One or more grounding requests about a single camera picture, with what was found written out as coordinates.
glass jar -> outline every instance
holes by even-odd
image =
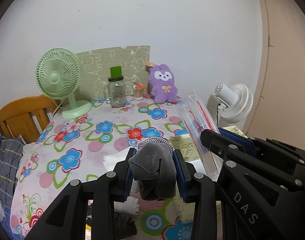
[[[144,89],[146,86],[142,84],[134,83],[133,85],[133,91],[134,91],[134,100],[142,100],[144,93]]]
[[[104,87],[104,95],[113,108],[126,105],[124,77],[108,78],[108,85]]]

power cord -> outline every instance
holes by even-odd
[[[57,112],[57,110],[59,109],[59,108],[66,108],[67,106],[64,106],[64,107],[60,107],[61,105],[62,105],[62,103],[65,101],[65,99],[66,98],[64,98],[61,102],[60,102],[60,104],[59,105],[57,105],[56,104],[56,101],[54,100],[54,104],[56,105],[56,110],[52,113],[52,116],[54,116],[55,114],[56,114],[56,112]]]
[[[217,104],[217,126],[218,126],[218,114],[219,114],[218,106],[220,106],[220,104]]]

plush bunny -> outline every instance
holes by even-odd
[[[148,82],[151,85],[151,95],[156,104],[177,102],[178,89],[174,85],[174,75],[167,65],[154,65],[150,68]]]

blue gripper pad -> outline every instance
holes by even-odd
[[[191,180],[191,176],[183,160],[180,150],[175,150],[175,151],[176,153],[174,152],[173,154],[173,161],[177,171],[177,178],[176,178],[177,185],[178,185],[180,197],[182,197],[183,201],[186,202],[188,199],[186,188],[187,188],[187,184]]]
[[[241,138],[241,136],[231,134],[225,129],[219,128],[219,130],[222,136],[225,136],[226,138],[241,144],[245,148],[247,154],[252,157],[256,157],[257,151],[253,148],[253,144],[251,142],[249,142],[245,138]]]
[[[137,150],[134,148],[130,148],[126,157],[126,160],[128,162],[129,158],[134,156],[137,153]],[[132,171],[130,169],[130,166],[128,166],[127,173],[125,176],[125,186],[124,186],[124,198],[127,199],[130,195],[132,182],[134,180],[134,177],[132,175]]]

floral tablecloth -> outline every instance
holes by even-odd
[[[141,101],[129,97],[123,108],[111,108],[104,100],[91,103],[93,108],[74,120],[57,114],[37,140],[14,193],[10,219],[14,233],[26,236],[72,179],[85,182],[106,173],[105,155],[136,147],[148,137],[187,133],[175,105],[157,105],[150,95]],[[139,201],[139,205],[134,239],[190,238],[192,223],[181,223],[172,200]]]

